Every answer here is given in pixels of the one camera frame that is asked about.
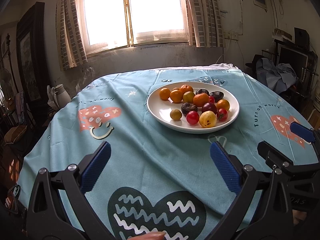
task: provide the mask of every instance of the screw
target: screw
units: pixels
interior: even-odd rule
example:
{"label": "screw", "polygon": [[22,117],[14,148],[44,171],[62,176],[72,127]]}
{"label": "screw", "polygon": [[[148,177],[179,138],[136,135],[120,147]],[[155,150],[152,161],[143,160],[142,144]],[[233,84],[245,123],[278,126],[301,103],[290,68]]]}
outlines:
{"label": "screw", "polygon": [[75,165],[75,164],[70,164],[70,165],[68,166],[68,170],[69,170],[69,171],[74,171],[76,168],[77,168],[77,165]]}
{"label": "screw", "polygon": [[278,175],[281,175],[282,171],[281,171],[281,169],[275,169],[275,173],[278,174]]}
{"label": "screw", "polygon": [[244,169],[245,169],[246,171],[252,171],[252,170],[253,170],[253,167],[252,167],[251,165],[245,165],[245,166],[244,166]]}
{"label": "screw", "polygon": [[39,173],[40,173],[40,174],[45,174],[46,171],[47,171],[46,168],[41,168],[41,169],[39,169]]}

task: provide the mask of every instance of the plate rim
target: plate rim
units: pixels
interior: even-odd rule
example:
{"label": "plate rim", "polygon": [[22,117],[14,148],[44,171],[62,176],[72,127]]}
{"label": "plate rim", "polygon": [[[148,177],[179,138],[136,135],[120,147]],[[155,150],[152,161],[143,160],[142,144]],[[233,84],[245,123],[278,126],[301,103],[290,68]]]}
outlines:
{"label": "plate rim", "polygon": [[[198,82],[198,81],[181,81],[181,82],[175,82],[175,83],[166,84],[166,85],[164,85],[164,86],[162,86],[162,87],[159,87],[159,88],[155,89],[155,90],[148,96],[148,98],[147,98],[147,107],[148,107],[148,111],[151,113],[151,115],[152,115],[159,123],[161,123],[162,125],[164,125],[163,123],[166,123],[166,124],[168,124],[169,128],[171,128],[171,129],[173,129],[173,130],[176,130],[176,131],[180,131],[180,132],[188,133],[188,132],[186,132],[186,131],[190,131],[190,133],[191,133],[191,131],[193,131],[194,133],[199,133],[199,132],[201,132],[201,133],[210,133],[210,132],[218,131],[218,130],[214,130],[214,128],[217,128],[217,126],[211,127],[211,128],[181,127],[181,126],[179,126],[179,125],[175,125],[175,124],[172,124],[172,123],[169,123],[169,122],[166,122],[166,121],[160,119],[159,117],[157,117],[157,116],[151,111],[151,109],[150,109],[150,107],[149,107],[149,99],[150,99],[150,97],[152,96],[152,94],[155,93],[157,90],[160,90],[160,89],[162,89],[162,88],[167,87],[168,85],[173,85],[173,84],[178,84],[178,83],[185,83],[186,85],[187,85],[188,83],[199,83],[199,84],[208,84],[208,85],[211,85],[211,86],[218,87],[218,86],[216,86],[216,85],[214,85],[214,84],[205,83],[205,82]],[[218,127],[221,127],[221,128],[219,129],[219,130],[221,130],[221,129],[227,127],[228,125],[232,124],[232,123],[237,119],[237,117],[238,117],[238,115],[239,115],[239,112],[240,112],[240,105],[239,105],[239,101],[237,100],[237,98],[236,98],[231,92],[229,92],[228,90],[226,90],[225,88],[222,88],[222,87],[218,87],[218,88],[221,88],[221,89],[227,91],[227,92],[236,100],[236,103],[237,103],[237,105],[238,105],[238,108],[237,108],[237,112],[236,112],[235,117],[234,117],[233,119],[231,119],[230,121],[226,122],[225,124],[222,124],[222,125],[218,126]]]}

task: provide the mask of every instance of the white plate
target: white plate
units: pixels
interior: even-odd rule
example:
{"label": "white plate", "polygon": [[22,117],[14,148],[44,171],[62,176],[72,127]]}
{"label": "white plate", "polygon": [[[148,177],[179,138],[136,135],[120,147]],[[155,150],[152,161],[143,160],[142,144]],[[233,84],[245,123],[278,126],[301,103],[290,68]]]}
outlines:
{"label": "white plate", "polygon": [[[172,120],[170,117],[170,112],[173,109],[181,110],[183,101],[181,101],[181,103],[176,104],[172,102],[170,98],[166,101],[161,100],[161,98],[159,97],[159,92],[162,88],[165,88],[165,87],[172,90],[173,88],[181,87],[182,85],[189,85],[193,87],[194,93],[196,93],[198,89],[207,89],[209,93],[214,91],[223,92],[224,94],[223,99],[228,100],[230,103],[230,109],[229,109],[227,120],[225,120],[224,122],[217,121],[216,126],[212,128],[202,128],[199,123],[197,123],[196,125],[190,125],[187,122],[186,117],[184,115],[179,121]],[[172,83],[172,84],[168,84],[163,87],[160,87],[150,94],[147,100],[147,106],[148,106],[148,110],[156,118],[157,121],[159,121],[163,125],[173,130],[184,132],[184,133],[211,133],[211,132],[219,131],[222,128],[225,128],[226,126],[230,125],[238,117],[239,110],[240,110],[238,100],[229,91],[223,89],[222,87],[218,87],[212,84],[202,83],[202,82],[177,82],[177,83]],[[201,115],[200,107],[198,107],[198,113],[199,115]]]}

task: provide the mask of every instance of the speaker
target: speaker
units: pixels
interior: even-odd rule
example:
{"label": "speaker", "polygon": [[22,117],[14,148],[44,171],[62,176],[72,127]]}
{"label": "speaker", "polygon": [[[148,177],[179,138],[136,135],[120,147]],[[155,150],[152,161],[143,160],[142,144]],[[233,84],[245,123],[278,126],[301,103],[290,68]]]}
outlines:
{"label": "speaker", "polygon": [[294,28],[295,44],[299,47],[310,50],[310,37],[306,30]]}

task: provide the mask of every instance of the tablecloth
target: tablecloth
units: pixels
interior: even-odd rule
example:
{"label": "tablecloth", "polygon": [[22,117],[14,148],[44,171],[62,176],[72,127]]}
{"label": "tablecloth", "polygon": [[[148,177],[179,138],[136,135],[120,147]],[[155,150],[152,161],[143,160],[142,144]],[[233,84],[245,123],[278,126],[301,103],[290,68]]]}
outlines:
{"label": "tablecloth", "polygon": [[[161,125],[148,112],[148,95],[167,83],[187,80],[230,91],[240,104],[238,118],[211,134],[185,134]],[[219,141],[258,171],[270,171],[257,152],[263,140],[294,164],[316,163],[312,146],[290,133],[293,121],[311,127],[276,93],[238,69],[155,69],[104,76],[54,116],[25,157],[19,199],[28,206],[40,168],[64,170],[105,140],[111,144],[111,158],[85,196],[115,237],[165,230],[167,240],[204,239],[235,198],[210,159],[210,144]],[[259,193],[242,226],[250,222],[258,198]],[[65,193],[62,200],[73,225],[81,228]]]}

